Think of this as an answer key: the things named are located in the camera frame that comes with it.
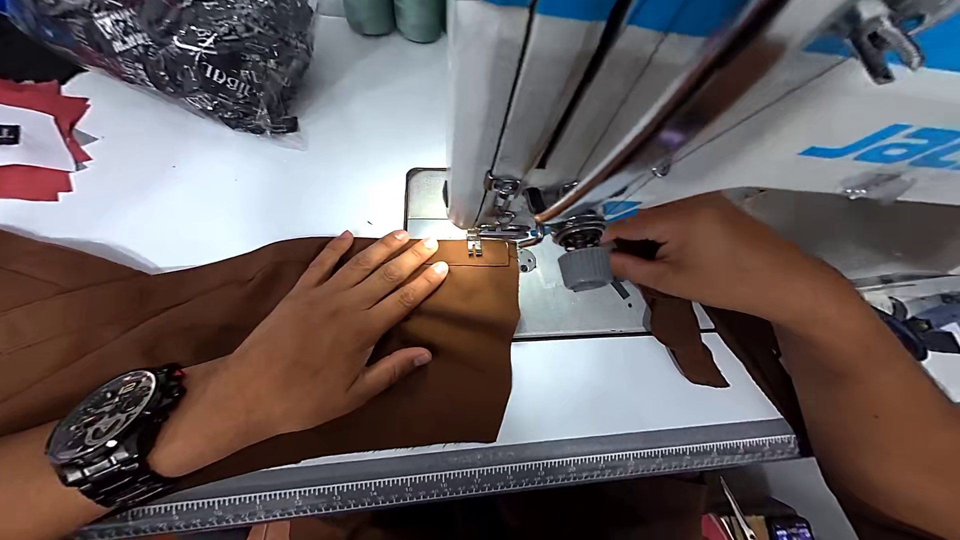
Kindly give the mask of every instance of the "jack logo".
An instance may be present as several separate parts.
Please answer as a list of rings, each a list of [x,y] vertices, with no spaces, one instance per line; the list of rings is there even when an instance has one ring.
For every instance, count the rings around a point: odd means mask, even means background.
[[[917,128],[903,134],[912,128],[914,126],[910,124],[894,124],[847,146],[811,146],[799,156],[824,160],[852,157],[854,161],[869,163],[909,161],[907,164],[915,167],[960,170],[960,155],[953,155],[960,153],[960,143],[956,142],[960,139],[960,131]]]

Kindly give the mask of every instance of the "black watch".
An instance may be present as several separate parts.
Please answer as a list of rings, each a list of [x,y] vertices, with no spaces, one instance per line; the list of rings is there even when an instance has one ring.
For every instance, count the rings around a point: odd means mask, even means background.
[[[46,449],[63,485],[108,508],[136,506],[172,487],[173,479],[150,469],[147,455],[185,393],[182,379],[176,364],[134,370],[70,411]]]

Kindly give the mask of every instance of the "watch face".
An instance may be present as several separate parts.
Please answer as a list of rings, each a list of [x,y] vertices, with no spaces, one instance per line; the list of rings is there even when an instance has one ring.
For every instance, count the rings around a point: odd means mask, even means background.
[[[47,455],[63,463],[104,446],[130,425],[155,391],[156,376],[145,370],[104,384],[57,425]]]

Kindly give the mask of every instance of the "measuring tape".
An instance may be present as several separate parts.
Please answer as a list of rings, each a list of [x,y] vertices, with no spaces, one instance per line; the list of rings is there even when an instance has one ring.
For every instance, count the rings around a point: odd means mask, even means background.
[[[320,516],[519,491],[534,487],[701,471],[800,455],[794,435],[592,454],[473,467],[296,489],[159,503],[129,510],[77,532],[83,540],[236,528]]]

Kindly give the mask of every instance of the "left hand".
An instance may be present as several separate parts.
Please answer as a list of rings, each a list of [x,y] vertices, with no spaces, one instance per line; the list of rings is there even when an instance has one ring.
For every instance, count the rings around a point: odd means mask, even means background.
[[[367,366],[377,340],[446,277],[446,263],[437,262],[400,286],[438,248],[422,240],[383,264],[409,237],[390,233],[336,273],[353,236],[330,241],[232,355],[187,374],[187,393],[150,455],[155,470],[180,476],[274,435],[313,428],[428,362],[430,352],[413,347]]]

